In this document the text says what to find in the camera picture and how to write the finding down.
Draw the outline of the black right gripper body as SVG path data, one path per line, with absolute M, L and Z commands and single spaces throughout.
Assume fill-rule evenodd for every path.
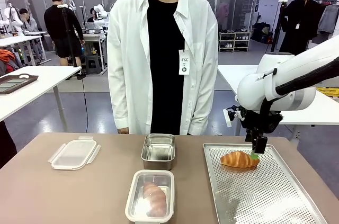
M 281 113 L 269 112 L 267 115 L 260 115 L 254 111 L 242 111 L 242 127 L 246 129 L 246 134 L 253 131 L 261 133 L 272 133 L 281 122 Z

